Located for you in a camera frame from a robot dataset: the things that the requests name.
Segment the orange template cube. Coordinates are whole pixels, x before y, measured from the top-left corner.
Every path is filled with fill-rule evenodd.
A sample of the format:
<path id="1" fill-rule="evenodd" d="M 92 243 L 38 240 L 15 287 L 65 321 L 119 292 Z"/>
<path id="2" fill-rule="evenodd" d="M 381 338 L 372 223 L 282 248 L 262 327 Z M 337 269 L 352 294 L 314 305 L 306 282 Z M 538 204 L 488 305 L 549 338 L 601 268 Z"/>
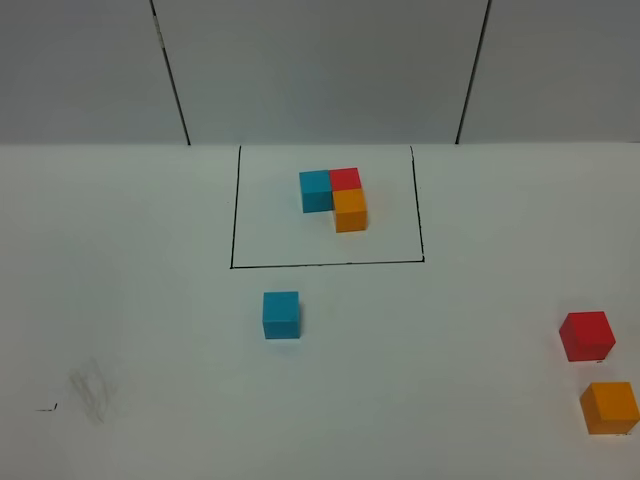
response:
<path id="1" fill-rule="evenodd" d="M 338 190 L 333 193 L 334 223 L 337 233 L 364 231 L 368 225 L 368 210 L 362 188 Z"/>

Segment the blue template cube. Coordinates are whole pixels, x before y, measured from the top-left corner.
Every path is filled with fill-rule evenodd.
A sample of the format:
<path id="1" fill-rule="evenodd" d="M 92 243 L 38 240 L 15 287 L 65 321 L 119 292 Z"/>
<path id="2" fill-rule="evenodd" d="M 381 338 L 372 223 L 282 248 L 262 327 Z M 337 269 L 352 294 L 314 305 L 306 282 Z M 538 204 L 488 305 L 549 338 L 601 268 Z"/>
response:
<path id="1" fill-rule="evenodd" d="M 300 172 L 299 181 L 304 213 L 331 211 L 334 208 L 328 170 Z"/>

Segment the red template cube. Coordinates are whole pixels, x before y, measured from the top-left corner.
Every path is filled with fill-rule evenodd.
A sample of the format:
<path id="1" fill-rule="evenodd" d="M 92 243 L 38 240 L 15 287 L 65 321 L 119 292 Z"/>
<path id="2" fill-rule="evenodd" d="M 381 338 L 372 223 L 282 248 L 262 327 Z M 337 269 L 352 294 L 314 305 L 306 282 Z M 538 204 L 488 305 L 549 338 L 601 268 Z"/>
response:
<path id="1" fill-rule="evenodd" d="M 354 190 L 361 188 L 361 180 L 357 168 L 331 169 L 329 179 L 333 191 Z"/>

